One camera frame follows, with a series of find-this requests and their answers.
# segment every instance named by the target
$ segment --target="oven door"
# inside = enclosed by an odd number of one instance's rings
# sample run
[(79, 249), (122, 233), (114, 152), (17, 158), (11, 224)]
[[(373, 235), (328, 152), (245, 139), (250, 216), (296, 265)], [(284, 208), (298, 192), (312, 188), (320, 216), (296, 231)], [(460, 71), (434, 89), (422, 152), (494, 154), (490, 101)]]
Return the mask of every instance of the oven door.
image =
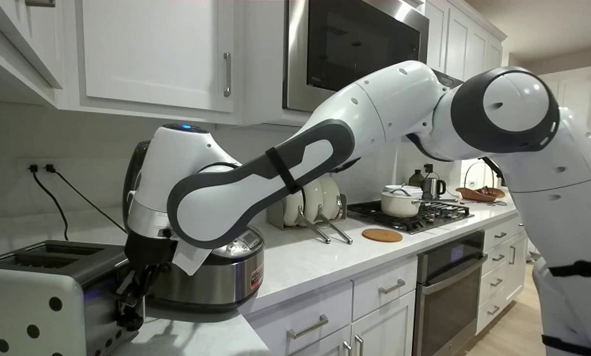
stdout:
[(288, 0), (284, 109), (314, 111), (351, 81), (426, 59), (428, 20), (403, 0)]
[(415, 356), (456, 354), (476, 330), (480, 267), (466, 259), (418, 285), (415, 309)]

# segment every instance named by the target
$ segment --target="wooden cutting board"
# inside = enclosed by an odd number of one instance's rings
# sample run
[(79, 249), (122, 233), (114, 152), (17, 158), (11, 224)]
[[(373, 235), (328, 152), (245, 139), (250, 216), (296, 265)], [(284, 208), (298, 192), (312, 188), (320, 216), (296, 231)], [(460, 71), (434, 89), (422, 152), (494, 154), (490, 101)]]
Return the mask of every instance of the wooden cutting board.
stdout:
[(393, 230), (363, 230), (361, 235), (385, 243), (401, 241), (401, 233)]

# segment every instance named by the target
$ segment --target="backsplash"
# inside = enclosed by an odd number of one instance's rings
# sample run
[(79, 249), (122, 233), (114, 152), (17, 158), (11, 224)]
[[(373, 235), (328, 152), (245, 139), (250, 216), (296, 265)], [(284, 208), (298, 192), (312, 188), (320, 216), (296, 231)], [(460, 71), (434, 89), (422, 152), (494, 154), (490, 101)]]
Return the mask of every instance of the backsplash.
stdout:
[[(59, 113), (45, 107), (0, 103), (0, 230), (5, 226), (5, 235), (61, 235), (55, 206), (35, 186), (27, 172), (29, 162), (53, 162), (82, 194), (118, 218), (122, 178), (132, 148), (136, 142), (148, 141), (160, 125), (163, 121)], [(278, 125), (199, 127), (211, 131), (215, 141), (241, 162), (254, 158), (296, 131)], [(393, 180), (393, 158), (395, 144), (387, 144), (363, 156), (349, 170), (335, 174), (341, 192), (349, 200), (377, 196), (379, 188)], [(405, 182), (413, 168), (422, 162), (426, 162), (422, 154), (409, 142), (401, 142), (397, 182)], [(444, 178), (450, 170), (446, 164), (434, 168)], [(39, 172), (39, 178), (65, 208), (73, 230), (84, 230), (86, 226), (112, 228), (102, 218), (86, 214), (88, 206), (57, 176)]]

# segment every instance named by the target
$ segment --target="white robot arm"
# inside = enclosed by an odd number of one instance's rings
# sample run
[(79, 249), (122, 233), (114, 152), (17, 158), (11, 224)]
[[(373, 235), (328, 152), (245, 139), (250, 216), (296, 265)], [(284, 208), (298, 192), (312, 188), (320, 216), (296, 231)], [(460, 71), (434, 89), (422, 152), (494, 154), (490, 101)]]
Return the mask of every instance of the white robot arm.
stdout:
[(417, 61), (379, 69), (322, 103), (286, 142), (241, 166), (207, 133), (160, 129), (126, 218), (126, 255), (138, 281), (132, 295), (144, 293), (152, 267), (173, 261), (191, 275), (254, 214), (399, 137), (426, 156), (490, 156), (505, 172), (547, 261), (547, 273), (537, 273), (541, 299), (551, 299), (543, 303), (547, 350), (591, 350), (591, 135), (523, 69), (486, 71), (452, 91)]

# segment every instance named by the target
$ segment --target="stove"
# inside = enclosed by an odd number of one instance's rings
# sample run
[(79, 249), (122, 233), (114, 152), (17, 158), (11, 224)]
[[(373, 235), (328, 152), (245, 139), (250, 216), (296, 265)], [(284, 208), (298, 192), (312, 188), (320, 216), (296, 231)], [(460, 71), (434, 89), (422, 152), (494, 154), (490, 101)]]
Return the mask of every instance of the stove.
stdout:
[(347, 206), (347, 216), (363, 224), (377, 224), (397, 231), (422, 231), (470, 218), (470, 210), (460, 202), (430, 200), (422, 202), (418, 214), (413, 218), (393, 218), (381, 212), (379, 202), (363, 202)]

